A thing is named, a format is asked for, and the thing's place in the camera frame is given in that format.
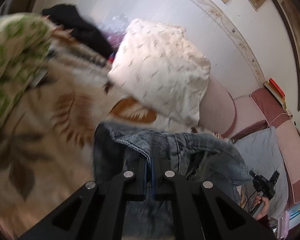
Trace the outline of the right hand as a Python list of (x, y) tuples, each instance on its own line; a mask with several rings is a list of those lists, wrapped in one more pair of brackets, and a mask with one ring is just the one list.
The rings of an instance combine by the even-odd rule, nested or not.
[(257, 206), (257, 205), (260, 205), (260, 207), (262, 207), (262, 209), (256, 215), (255, 219), (260, 220), (261, 218), (268, 215), (268, 211), (269, 211), (269, 207), (270, 207), (269, 199), (267, 197), (264, 197), (264, 196), (261, 197), (261, 196), (257, 195), (253, 201), (253, 206)]

